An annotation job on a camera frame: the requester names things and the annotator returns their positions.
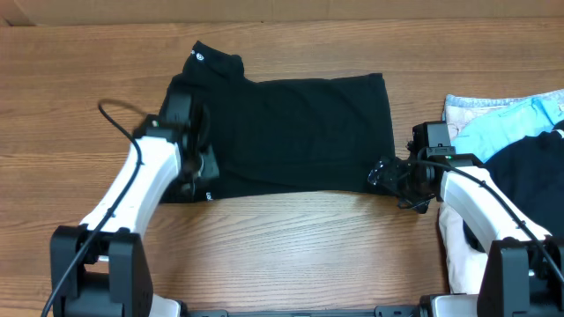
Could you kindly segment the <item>black polo shirt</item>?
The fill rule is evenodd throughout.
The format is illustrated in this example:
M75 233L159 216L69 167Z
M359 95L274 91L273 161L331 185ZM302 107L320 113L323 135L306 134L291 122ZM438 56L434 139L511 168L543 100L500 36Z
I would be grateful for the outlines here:
M395 155L390 103L380 73L253 82L238 55L198 41L167 88L169 107L202 104L219 177L196 201L338 190L386 195L368 183Z

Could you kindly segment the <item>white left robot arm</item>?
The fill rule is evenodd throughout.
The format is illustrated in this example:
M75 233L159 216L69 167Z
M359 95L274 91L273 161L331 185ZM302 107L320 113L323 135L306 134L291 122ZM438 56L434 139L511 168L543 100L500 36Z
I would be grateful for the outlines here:
M143 237L161 201L193 202L219 177L208 107L190 95L146 114L128 157L98 205L79 225L60 225L50 243L48 316L186 316L180 300L153 290Z

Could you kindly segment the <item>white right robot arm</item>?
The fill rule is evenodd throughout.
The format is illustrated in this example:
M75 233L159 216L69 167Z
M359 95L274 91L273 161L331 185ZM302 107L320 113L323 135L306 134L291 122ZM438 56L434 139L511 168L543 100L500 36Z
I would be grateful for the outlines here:
M451 206L487 252L479 293L427 295L411 316L561 316L563 241L530 221L471 154L380 160L367 180L423 212L431 199Z

